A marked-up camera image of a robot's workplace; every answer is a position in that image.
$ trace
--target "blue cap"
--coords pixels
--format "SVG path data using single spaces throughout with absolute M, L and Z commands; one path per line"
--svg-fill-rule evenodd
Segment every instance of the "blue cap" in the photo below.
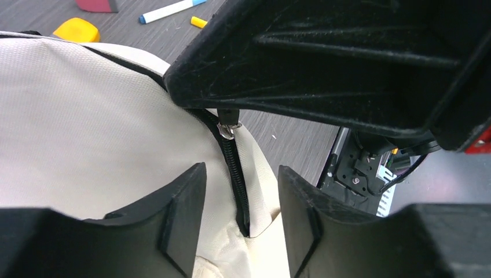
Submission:
M 196 6 L 196 5 L 199 5 L 199 4 L 203 4 L 205 2 L 206 2 L 206 0 L 193 0 L 193 6 Z

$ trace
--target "tabletop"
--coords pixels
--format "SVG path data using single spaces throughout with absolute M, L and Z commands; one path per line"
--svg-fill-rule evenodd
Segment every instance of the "tabletop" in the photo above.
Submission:
M 146 50 L 172 63 L 200 32 L 190 25 L 192 16 L 211 19 L 225 0 L 206 3 L 142 25 L 138 17 L 178 0 L 116 0 L 118 13 L 80 10 L 75 0 L 0 1 L 0 30 L 34 30 L 50 35 L 60 24 L 80 17 L 100 31 L 101 42 Z M 241 111 L 240 120 L 263 150 L 273 171 L 287 165 L 312 184 L 317 182 L 337 127 L 258 111 Z

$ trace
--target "zipper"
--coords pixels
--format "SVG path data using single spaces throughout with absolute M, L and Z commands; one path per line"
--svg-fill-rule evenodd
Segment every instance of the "zipper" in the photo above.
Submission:
M 229 168 L 232 191 L 237 207 L 235 220 L 242 235 L 249 237 L 249 200 L 247 198 L 246 182 L 244 179 L 244 173 L 242 172 L 242 166 L 240 164 L 239 152 L 237 150 L 237 144 L 233 134 L 233 129 L 239 128 L 241 124 L 237 126 L 221 125 L 218 117 L 206 109 L 186 109 L 186 111 L 208 127 L 217 140 L 218 145 L 222 149 L 225 163 Z
M 144 68 L 141 65 L 134 64 L 120 57 L 116 57 L 112 54 L 108 54 L 97 49 L 93 49 L 84 46 L 86 49 L 110 60 L 114 63 L 121 65 L 122 67 L 131 69 L 139 74 L 144 74 L 157 84 L 159 84 L 164 90 L 166 90 L 164 80 L 162 76 L 156 72 Z M 242 172 L 242 166 L 240 164 L 239 152 L 237 150 L 237 144 L 234 139 L 233 129 L 239 128 L 238 125 L 221 125 L 217 116 L 213 115 L 206 109 L 186 109 L 186 112 L 193 115 L 197 120 L 204 123 L 211 131 L 213 136 L 218 142 L 220 149 L 222 150 L 225 162 L 229 168 L 230 181 L 232 183 L 232 191 L 235 198 L 235 204 L 237 207 L 236 222 L 239 226 L 239 230 L 244 237 L 250 236 L 250 212 L 249 201 L 247 199 L 246 182 L 244 179 L 244 173 Z

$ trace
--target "blue marker cap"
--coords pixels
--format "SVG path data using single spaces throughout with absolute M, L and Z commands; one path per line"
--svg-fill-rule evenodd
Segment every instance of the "blue marker cap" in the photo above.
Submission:
M 139 17 L 139 20 L 140 20 L 140 23 L 141 24 L 146 24 L 146 20 L 145 20 L 145 17 L 144 16 L 140 16 Z
M 199 5 L 199 4 L 203 4 L 205 2 L 206 2 L 206 0 L 193 0 L 193 6 L 196 6 L 196 5 Z

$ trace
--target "white marker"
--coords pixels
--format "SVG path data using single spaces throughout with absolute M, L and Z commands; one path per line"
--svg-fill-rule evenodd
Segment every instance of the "white marker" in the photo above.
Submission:
M 151 12 L 144 13 L 143 15 L 140 16 L 140 23 L 148 24 L 157 19 L 163 19 L 166 16 L 192 8 L 194 6 L 197 6 L 205 2 L 206 0 L 184 0 L 181 2 L 177 2 L 175 4 L 160 8 L 158 10 L 153 10 Z

